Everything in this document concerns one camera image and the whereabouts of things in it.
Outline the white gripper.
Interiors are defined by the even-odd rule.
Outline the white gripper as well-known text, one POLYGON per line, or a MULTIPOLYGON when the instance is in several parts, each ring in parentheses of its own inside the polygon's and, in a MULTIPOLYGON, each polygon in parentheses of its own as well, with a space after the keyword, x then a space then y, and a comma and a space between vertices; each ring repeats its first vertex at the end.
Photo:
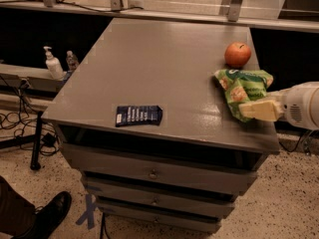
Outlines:
POLYGON ((267 97, 240 104, 240 113, 246 118, 264 121, 278 121, 284 115, 293 126, 319 129, 319 82, 303 83, 286 91, 268 92, 267 97), (281 99, 284 109, 276 101, 281 99))

